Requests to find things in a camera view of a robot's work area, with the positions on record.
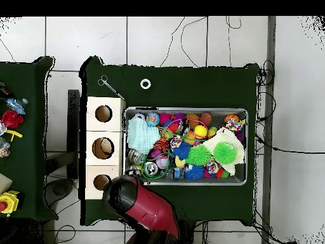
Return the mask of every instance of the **round hole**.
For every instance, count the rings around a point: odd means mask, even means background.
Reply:
[[[107,137],[96,139],[93,143],[93,154],[98,159],[109,159],[114,153],[113,142]]]
[[[109,176],[101,174],[95,177],[94,179],[94,187],[99,190],[103,191],[105,189],[105,186],[111,182],[111,179]]]
[[[100,122],[106,123],[112,119],[112,109],[107,105],[101,105],[100,107],[97,107],[95,117]]]

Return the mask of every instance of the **yellow base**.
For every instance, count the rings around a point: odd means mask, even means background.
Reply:
[[[10,214],[11,212],[14,212],[17,209],[17,205],[19,202],[17,194],[19,194],[19,192],[16,191],[10,191],[4,194],[0,194],[0,202],[4,201],[8,204],[7,208],[1,212],[2,214]]]

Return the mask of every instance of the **green object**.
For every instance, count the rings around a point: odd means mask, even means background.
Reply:
[[[52,57],[40,57],[30,64],[0,63],[0,81],[17,99],[26,98],[29,102],[23,123],[15,129],[23,137],[15,137],[10,143],[10,155],[0,158],[0,172],[13,181],[11,189],[25,194],[23,207],[13,212],[10,218],[55,219],[54,212],[43,200],[46,174],[44,93],[46,76],[53,62]],[[0,101],[0,117],[7,109]],[[2,138],[9,142],[11,135],[5,133]]]
[[[187,164],[204,166],[210,159],[211,153],[202,144],[196,147],[190,148],[189,156],[186,158],[185,162]]]
[[[223,173],[222,173],[222,175],[221,175],[221,178],[222,178],[222,179],[226,179],[226,178],[228,178],[228,176],[229,176],[229,172],[223,170]]]
[[[222,165],[228,165],[235,161],[237,150],[229,143],[219,142],[213,150],[216,161]]]
[[[243,108],[248,112],[247,181],[241,186],[146,186],[171,202],[178,218],[189,220],[242,220],[253,223],[256,75],[257,65],[248,68],[208,67],[143,67],[135,65],[102,65],[97,57],[84,63],[83,96],[117,97],[104,90],[97,81],[102,75],[125,99],[127,107],[220,107]],[[141,80],[147,78],[151,87],[144,90]],[[86,121],[86,111],[80,123]],[[80,140],[80,156],[86,139]],[[83,191],[85,175],[79,176],[79,192]],[[114,219],[100,200],[82,200],[81,222],[92,224],[98,219]]]

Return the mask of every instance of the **orange toy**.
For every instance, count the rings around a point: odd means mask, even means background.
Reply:
[[[196,115],[195,113],[188,113],[186,115],[186,118],[189,119],[189,123],[190,123],[190,129],[194,129],[197,125],[199,125],[198,121],[191,121],[190,119],[199,119],[199,116]]]
[[[188,134],[185,136],[187,139],[184,139],[185,142],[187,142],[190,145],[193,145],[196,142],[196,135],[193,131],[189,131]]]
[[[239,122],[239,117],[236,114],[229,114],[229,115],[227,115],[226,118],[225,118],[225,123],[227,121],[229,121],[230,119],[233,119],[237,123]]]
[[[160,149],[163,153],[166,152],[166,149],[168,147],[168,142],[164,137],[161,137],[155,144],[154,149]]]

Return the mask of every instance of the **light blue cloth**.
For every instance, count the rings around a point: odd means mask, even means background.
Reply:
[[[130,149],[148,154],[154,144],[160,139],[157,127],[149,127],[147,122],[140,118],[129,120],[127,142]]]

